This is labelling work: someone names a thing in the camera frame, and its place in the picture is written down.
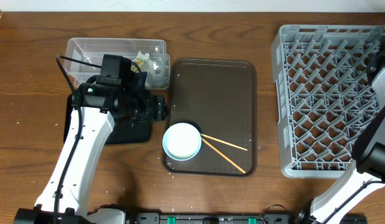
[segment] plastic dish rack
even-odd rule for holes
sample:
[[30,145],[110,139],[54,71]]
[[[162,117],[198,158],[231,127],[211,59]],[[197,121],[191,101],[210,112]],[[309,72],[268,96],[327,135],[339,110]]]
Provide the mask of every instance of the plastic dish rack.
[[284,25],[272,44],[278,147],[289,178],[338,178],[379,111],[366,64],[383,26]]

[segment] wooden chopstick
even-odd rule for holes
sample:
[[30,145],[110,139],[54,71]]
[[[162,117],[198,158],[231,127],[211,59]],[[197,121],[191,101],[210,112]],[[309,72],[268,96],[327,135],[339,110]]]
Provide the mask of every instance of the wooden chopstick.
[[204,138],[201,138],[202,141],[207,144],[209,147],[211,147],[213,150],[215,150],[215,152],[217,152],[219,155],[221,155],[223,158],[225,158],[227,161],[229,161],[233,166],[235,166],[235,168],[239,169],[243,174],[245,174],[245,170],[243,170],[243,168],[241,168],[240,166],[238,166],[235,162],[233,162],[230,158],[228,158],[225,154],[223,154],[221,151],[219,151],[218,149],[216,149],[216,147],[214,147],[211,143],[209,143],[207,140],[205,140]]
[[226,144],[226,145],[229,145],[229,146],[232,146],[232,147],[236,147],[236,148],[238,148],[238,149],[242,149],[242,150],[248,151],[248,149],[246,149],[246,148],[243,148],[243,147],[240,147],[240,146],[236,146],[235,144],[231,144],[231,143],[229,143],[229,142],[226,142],[226,141],[223,141],[223,140],[214,138],[214,137],[212,137],[212,136],[208,136],[208,135],[203,134],[203,133],[201,133],[201,136],[202,136],[202,137],[205,137],[205,138],[209,138],[209,139],[215,140],[215,141],[218,141],[218,142],[221,142],[221,143],[223,143],[223,144]]

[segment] black cable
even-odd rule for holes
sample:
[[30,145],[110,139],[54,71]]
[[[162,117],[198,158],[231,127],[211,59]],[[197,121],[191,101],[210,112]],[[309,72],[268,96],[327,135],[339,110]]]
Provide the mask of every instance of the black cable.
[[74,156],[76,147],[77,147],[77,145],[79,143],[80,135],[82,133],[82,124],[83,124],[83,121],[82,121],[82,110],[80,109],[80,104],[81,104],[80,100],[81,99],[78,96],[78,94],[77,94],[77,92],[76,92],[72,82],[70,81],[67,73],[65,72],[65,70],[64,70],[64,68],[63,68],[63,66],[62,66],[62,64],[60,62],[60,56],[57,55],[56,59],[57,59],[57,64],[60,67],[61,72],[64,75],[64,77],[65,77],[65,79],[66,79],[66,81],[67,81],[67,83],[69,85],[69,88],[72,91],[72,94],[73,94],[74,98],[76,99],[76,110],[78,111],[79,124],[78,124],[78,132],[77,132],[77,134],[75,136],[74,145],[72,146],[72,148],[70,150],[67,162],[65,163],[64,169],[62,170],[62,173],[61,173],[61,176],[60,176],[60,179],[59,179],[59,182],[58,182],[58,186],[57,186],[57,191],[55,193],[54,211],[53,211],[53,223],[54,224],[58,224],[58,209],[59,209],[59,200],[60,200],[60,197],[62,195],[61,194],[61,190],[62,190],[62,187],[63,187],[62,184],[64,183],[65,175],[67,174],[70,162],[72,160],[72,157]]
[[100,75],[93,75],[92,77],[88,78],[86,83],[94,83],[97,80],[97,77]]
[[363,184],[353,195],[351,195],[348,199],[346,199],[338,208],[336,208],[334,210],[333,213],[331,213],[330,216],[328,216],[325,221],[323,222],[323,224],[326,224],[328,223],[332,217],[334,217],[343,207],[345,207],[352,199],[355,198],[355,196],[357,196],[362,190],[364,190],[365,188],[367,188],[370,184],[385,184],[385,182],[383,181],[369,181],[365,184]]
[[268,222],[268,221],[266,220],[266,218],[265,218],[266,212],[269,211],[269,210],[272,209],[272,208],[275,208],[275,207],[282,207],[282,208],[284,208],[285,211],[288,211],[288,210],[287,210],[283,205],[281,205],[281,204],[272,204],[271,206],[269,206],[269,207],[266,208],[266,210],[264,211],[264,213],[263,213],[263,215],[262,215],[262,219],[263,219],[263,222],[264,222],[265,224],[269,224],[269,222]]
[[83,62],[83,61],[81,61],[81,60],[76,60],[76,59],[68,58],[68,57],[65,57],[65,56],[59,56],[59,57],[62,58],[62,59],[70,60],[70,61],[72,61],[72,62],[81,63],[81,64],[83,64],[83,65],[88,65],[88,66],[91,66],[91,67],[101,68],[101,66],[99,66],[99,65],[95,65],[95,64],[92,64],[92,63]]
[[138,72],[140,72],[140,73],[141,73],[141,69],[140,69],[140,67],[137,65],[137,63],[136,63],[136,62],[134,62],[134,61],[131,61],[131,64],[132,64],[132,65],[134,65],[134,66],[137,68]]

